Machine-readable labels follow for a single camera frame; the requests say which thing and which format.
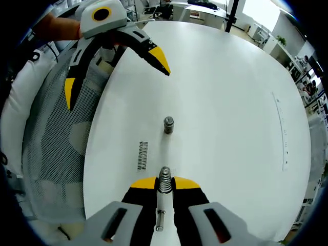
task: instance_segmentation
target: white tabletop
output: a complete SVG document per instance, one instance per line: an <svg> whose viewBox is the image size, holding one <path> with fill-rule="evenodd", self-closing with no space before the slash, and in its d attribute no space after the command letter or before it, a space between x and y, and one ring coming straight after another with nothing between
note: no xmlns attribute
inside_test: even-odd
<svg viewBox="0 0 328 246"><path fill-rule="evenodd" d="M250 233L283 239L301 207L311 159L308 121L288 71L251 43L214 28L150 22L144 30L172 73L163 75L131 49L119 61L89 135L86 217L168 166L244 219ZM171 136L163 135L168 115L175 120ZM137 172L140 141L149 142L145 173ZM172 200L165 206L165 229L154 233L152 245L180 245Z"/></svg>

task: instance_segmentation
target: white chair cushion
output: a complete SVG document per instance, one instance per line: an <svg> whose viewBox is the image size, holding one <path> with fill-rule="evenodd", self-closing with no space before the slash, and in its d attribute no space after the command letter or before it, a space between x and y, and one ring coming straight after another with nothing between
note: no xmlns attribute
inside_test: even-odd
<svg viewBox="0 0 328 246"><path fill-rule="evenodd" d="M12 83L10 95L3 108L0 132L1 151L7 156L6 168L17 174L22 172L22 142L26 120L30 115L32 103L44 79L56 64L42 52L37 61L27 61Z"/></svg>

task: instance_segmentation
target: metal spring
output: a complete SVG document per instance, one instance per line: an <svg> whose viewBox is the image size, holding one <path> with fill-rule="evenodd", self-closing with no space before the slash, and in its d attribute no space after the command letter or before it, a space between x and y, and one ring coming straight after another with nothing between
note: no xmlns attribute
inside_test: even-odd
<svg viewBox="0 0 328 246"><path fill-rule="evenodd" d="M158 191L163 194L168 194L172 191L171 170L168 167L162 167L158 176Z"/></svg>
<svg viewBox="0 0 328 246"><path fill-rule="evenodd" d="M138 170L146 170L148 142L139 143Z"/></svg>

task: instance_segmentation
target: metal pin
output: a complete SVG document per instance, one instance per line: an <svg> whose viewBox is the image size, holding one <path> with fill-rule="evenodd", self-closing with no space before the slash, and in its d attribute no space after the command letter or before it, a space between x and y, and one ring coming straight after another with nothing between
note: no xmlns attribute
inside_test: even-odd
<svg viewBox="0 0 328 246"><path fill-rule="evenodd" d="M164 229L164 210L158 210L157 211L157 222L156 222L156 231L162 232Z"/></svg>
<svg viewBox="0 0 328 246"><path fill-rule="evenodd" d="M164 119L164 132L166 134L171 134L174 128L174 120L172 117L168 116Z"/></svg>

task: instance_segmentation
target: office chair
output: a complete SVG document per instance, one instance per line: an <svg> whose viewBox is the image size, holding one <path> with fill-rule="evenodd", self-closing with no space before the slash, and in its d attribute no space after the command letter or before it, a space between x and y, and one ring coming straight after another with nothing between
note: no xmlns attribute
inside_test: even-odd
<svg viewBox="0 0 328 246"><path fill-rule="evenodd" d="M40 88L23 140L23 175L35 217L49 223L85 220L83 172L91 122L108 74L91 61L80 97L67 109L64 81L70 49L59 57Z"/></svg>
<svg viewBox="0 0 328 246"><path fill-rule="evenodd" d="M261 25L261 29L257 32L257 34L260 36L260 40L255 40L255 42L258 43L258 47L263 48L270 38L269 30Z"/></svg>

